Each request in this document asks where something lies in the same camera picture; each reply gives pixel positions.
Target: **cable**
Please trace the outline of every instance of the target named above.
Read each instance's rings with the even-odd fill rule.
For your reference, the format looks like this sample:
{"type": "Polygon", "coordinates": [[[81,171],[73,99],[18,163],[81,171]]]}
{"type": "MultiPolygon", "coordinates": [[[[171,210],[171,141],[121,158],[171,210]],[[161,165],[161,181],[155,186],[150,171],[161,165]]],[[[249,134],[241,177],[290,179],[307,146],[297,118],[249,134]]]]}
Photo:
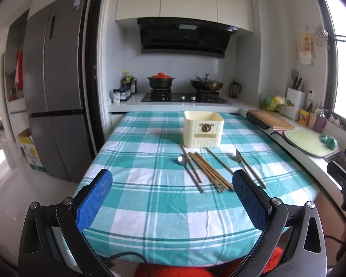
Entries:
{"type": "Polygon", "coordinates": [[[116,258],[125,256],[125,255],[135,255],[135,256],[140,257],[143,260],[143,262],[145,263],[145,265],[146,265],[146,270],[148,271],[149,277],[152,277],[148,261],[146,260],[146,258],[143,255],[141,255],[139,253],[136,253],[136,252],[127,251],[127,252],[118,253],[118,254],[115,254],[115,255],[112,255],[112,256],[108,257],[107,259],[105,259],[103,261],[103,263],[106,264],[109,261],[112,261],[112,260],[114,260],[116,258]]]}
{"type": "Polygon", "coordinates": [[[342,241],[342,240],[339,240],[338,238],[335,238],[334,236],[331,236],[331,235],[325,235],[324,238],[330,238],[334,241],[336,241],[337,243],[343,245],[343,244],[346,244],[346,242],[342,241]]]}

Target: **green cutting board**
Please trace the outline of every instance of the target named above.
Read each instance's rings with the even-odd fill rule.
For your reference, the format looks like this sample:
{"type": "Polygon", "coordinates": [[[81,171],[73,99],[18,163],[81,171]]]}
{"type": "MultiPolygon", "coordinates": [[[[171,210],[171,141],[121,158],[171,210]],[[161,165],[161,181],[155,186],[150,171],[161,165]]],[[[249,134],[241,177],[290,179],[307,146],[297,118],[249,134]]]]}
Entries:
{"type": "Polygon", "coordinates": [[[284,136],[295,146],[315,157],[325,157],[334,150],[323,144],[317,133],[307,130],[287,130],[284,136]]]}

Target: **gas stove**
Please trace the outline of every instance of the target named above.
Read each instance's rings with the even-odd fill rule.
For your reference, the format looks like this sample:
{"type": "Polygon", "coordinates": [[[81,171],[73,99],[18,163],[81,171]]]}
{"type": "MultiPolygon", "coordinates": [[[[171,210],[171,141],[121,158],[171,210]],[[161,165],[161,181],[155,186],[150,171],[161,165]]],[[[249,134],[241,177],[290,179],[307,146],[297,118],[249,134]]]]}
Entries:
{"type": "Polygon", "coordinates": [[[141,102],[199,102],[213,104],[231,104],[227,100],[220,98],[216,91],[197,91],[196,93],[172,93],[171,90],[151,90],[141,102]]]}

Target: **red pot lid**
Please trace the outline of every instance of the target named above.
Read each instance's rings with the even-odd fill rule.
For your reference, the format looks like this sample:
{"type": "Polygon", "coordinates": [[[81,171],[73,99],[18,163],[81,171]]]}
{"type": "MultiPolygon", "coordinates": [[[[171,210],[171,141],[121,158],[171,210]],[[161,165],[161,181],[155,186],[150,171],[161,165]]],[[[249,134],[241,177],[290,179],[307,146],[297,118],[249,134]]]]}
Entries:
{"type": "Polygon", "coordinates": [[[151,76],[151,78],[165,78],[165,79],[170,79],[171,77],[168,75],[164,75],[164,73],[158,73],[155,76],[151,76]]]}

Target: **range hood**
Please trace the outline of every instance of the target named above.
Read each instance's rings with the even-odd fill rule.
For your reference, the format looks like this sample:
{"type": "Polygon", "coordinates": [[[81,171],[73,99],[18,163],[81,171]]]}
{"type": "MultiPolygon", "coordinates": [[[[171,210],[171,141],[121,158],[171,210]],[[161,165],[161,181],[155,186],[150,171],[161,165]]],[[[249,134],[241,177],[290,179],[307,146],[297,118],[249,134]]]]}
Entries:
{"type": "Polygon", "coordinates": [[[224,57],[237,28],[185,18],[139,18],[142,53],[189,53],[224,57]]]}

